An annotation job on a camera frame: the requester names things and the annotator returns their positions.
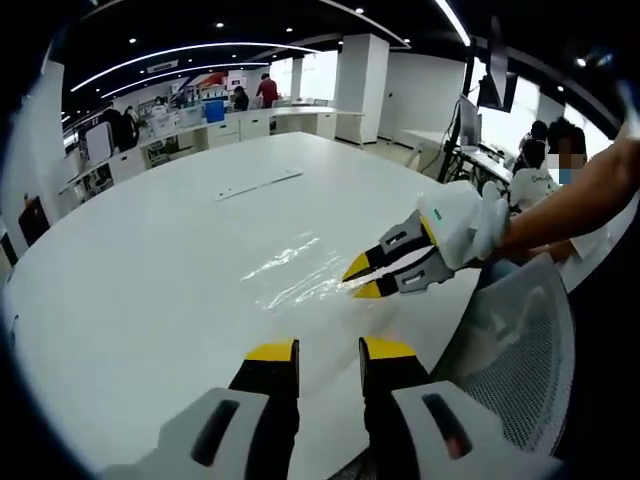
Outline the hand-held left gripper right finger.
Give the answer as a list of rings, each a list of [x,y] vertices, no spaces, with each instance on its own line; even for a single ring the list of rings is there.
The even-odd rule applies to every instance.
[[[508,479],[509,445],[473,433],[407,344],[359,339],[364,424],[378,479]]]

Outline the person's right hand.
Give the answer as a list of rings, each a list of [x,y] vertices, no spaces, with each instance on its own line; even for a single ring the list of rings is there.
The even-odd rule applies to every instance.
[[[472,253],[486,260],[502,245],[509,225],[509,203],[492,181],[484,184],[476,218],[472,223]]]

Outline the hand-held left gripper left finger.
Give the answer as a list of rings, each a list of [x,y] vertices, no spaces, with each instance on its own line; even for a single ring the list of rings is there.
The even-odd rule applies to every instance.
[[[286,479],[299,430],[299,341],[250,351],[216,387],[160,430],[162,474],[177,479]]]

